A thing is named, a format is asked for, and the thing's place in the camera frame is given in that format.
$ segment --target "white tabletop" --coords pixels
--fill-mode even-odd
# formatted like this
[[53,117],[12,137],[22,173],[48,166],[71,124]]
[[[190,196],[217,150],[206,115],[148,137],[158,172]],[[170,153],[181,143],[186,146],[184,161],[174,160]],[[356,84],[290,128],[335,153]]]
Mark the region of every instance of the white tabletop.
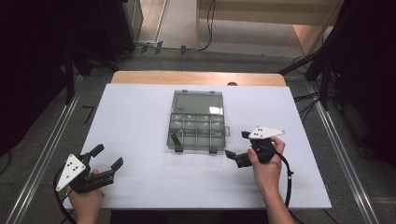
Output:
[[[254,209],[263,208],[252,168],[237,168],[225,154],[184,151],[166,145],[174,91],[221,91],[226,148],[249,148],[242,131],[258,125],[285,130],[284,156],[294,172],[290,208],[328,208],[331,203],[288,87],[107,84],[81,153],[98,144],[105,150],[91,168],[108,170],[119,157],[124,164],[115,182],[104,187],[109,209]],[[283,198],[286,167],[280,177]]]

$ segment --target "human hand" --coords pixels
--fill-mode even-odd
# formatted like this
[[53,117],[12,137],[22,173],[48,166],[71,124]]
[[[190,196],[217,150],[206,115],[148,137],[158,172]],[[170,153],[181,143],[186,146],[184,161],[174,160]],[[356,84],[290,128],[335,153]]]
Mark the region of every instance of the human hand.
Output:
[[[277,137],[272,137],[271,141],[274,142],[274,147],[280,154],[285,149],[285,143]],[[259,188],[262,197],[265,198],[268,194],[279,193],[279,177],[282,167],[282,160],[276,154],[267,163],[261,164],[256,152],[253,149],[247,151],[248,158],[253,167],[254,180]]]
[[[98,169],[92,170],[93,174],[99,174]],[[95,223],[102,207],[102,199],[105,193],[101,189],[95,189],[88,193],[70,192],[69,199],[77,213],[78,223]]]

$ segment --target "wooden table edge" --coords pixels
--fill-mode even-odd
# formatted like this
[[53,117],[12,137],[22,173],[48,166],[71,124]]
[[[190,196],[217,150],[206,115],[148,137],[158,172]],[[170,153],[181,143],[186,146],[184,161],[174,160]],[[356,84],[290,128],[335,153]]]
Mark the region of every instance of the wooden table edge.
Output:
[[169,85],[227,85],[285,87],[285,78],[280,74],[225,73],[191,71],[118,71],[113,84],[169,84]]

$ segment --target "finger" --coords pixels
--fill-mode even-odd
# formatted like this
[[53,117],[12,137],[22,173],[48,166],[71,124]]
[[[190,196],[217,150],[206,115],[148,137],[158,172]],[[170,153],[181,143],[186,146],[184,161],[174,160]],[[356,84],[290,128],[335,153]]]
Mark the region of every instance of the finger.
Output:
[[247,150],[248,159],[250,160],[251,164],[256,164],[259,162],[259,157],[257,156],[256,152],[250,148]]
[[277,137],[271,137],[271,141],[274,142],[276,151],[282,154],[286,144]]
[[99,170],[98,170],[98,169],[93,169],[93,170],[92,170],[92,173],[95,174],[95,175],[97,175],[97,174],[99,174]]
[[106,196],[104,191],[102,191],[101,189],[99,191],[100,191],[100,194],[102,195],[102,198]]

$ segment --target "cable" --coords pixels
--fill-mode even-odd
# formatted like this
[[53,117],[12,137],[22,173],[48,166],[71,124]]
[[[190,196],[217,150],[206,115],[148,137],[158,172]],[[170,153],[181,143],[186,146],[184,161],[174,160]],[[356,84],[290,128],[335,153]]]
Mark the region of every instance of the cable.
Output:
[[334,223],[338,224],[338,222],[337,222],[332,216],[330,216],[330,214],[326,211],[326,209],[322,209],[322,210],[323,210],[324,213],[326,213],[326,215],[327,215],[329,218],[332,219],[332,221],[333,221]]
[[190,51],[205,50],[212,44],[213,20],[214,20],[214,17],[215,17],[215,9],[216,9],[216,0],[212,0],[212,2],[210,3],[210,6],[209,6],[209,10],[207,11],[207,14],[206,14],[206,24],[207,24],[207,30],[209,31],[209,38],[208,38],[208,41],[206,43],[206,46],[204,46],[201,49],[176,49],[176,48],[163,48],[163,47],[159,48],[159,47],[150,46],[150,44],[152,44],[152,43],[149,43],[149,42],[147,43],[147,45],[138,45],[138,46],[142,47],[142,49],[148,48],[148,49],[170,49],[170,50],[190,50]]
[[289,210],[289,213],[290,213],[290,215],[291,215],[291,217],[293,218],[293,219],[295,219],[295,220],[297,220],[298,222],[300,222],[301,224],[304,224],[299,218],[297,218],[297,216],[295,216],[290,210]]
[[288,189],[286,191],[285,205],[287,208],[289,208],[289,202],[290,202],[290,196],[291,196],[291,176],[294,174],[294,172],[290,169],[288,160],[286,160],[286,158],[282,154],[277,152],[276,149],[274,149],[272,147],[264,147],[264,146],[260,146],[260,145],[254,145],[253,148],[260,148],[262,150],[271,150],[283,161],[283,163],[285,163],[286,169],[287,169],[287,175],[288,175]]
[[[75,210],[72,209],[72,210],[69,212],[69,215],[71,216],[71,215],[73,214],[74,211],[75,211]],[[65,217],[65,218],[61,221],[60,224],[64,224],[66,221],[67,221],[67,217]]]
[[8,152],[8,158],[6,161],[6,165],[4,166],[4,168],[0,171],[0,175],[8,168],[8,166],[11,164],[11,153]]
[[67,210],[64,208],[63,200],[61,200],[61,198],[59,197],[58,191],[56,191],[56,185],[57,185],[58,177],[59,177],[59,174],[64,169],[64,166],[65,166],[65,164],[61,168],[59,168],[59,170],[56,172],[55,176],[53,177],[53,182],[52,182],[53,192],[55,194],[56,202],[58,203],[59,207],[61,208],[61,211],[64,214],[64,217],[67,220],[69,220],[70,223],[76,224],[77,222],[72,218],[71,213],[67,212]]
[[[291,64],[294,64],[294,62],[295,62],[297,59],[303,58],[303,57],[304,57],[304,59],[306,59],[304,55],[301,55],[301,56],[298,56],[298,57],[294,58],[293,61],[291,62]],[[300,72],[299,70],[297,70],[297,68],[294,69],[294,71],[300,73],[301,75],[305,75],[305,72]]]

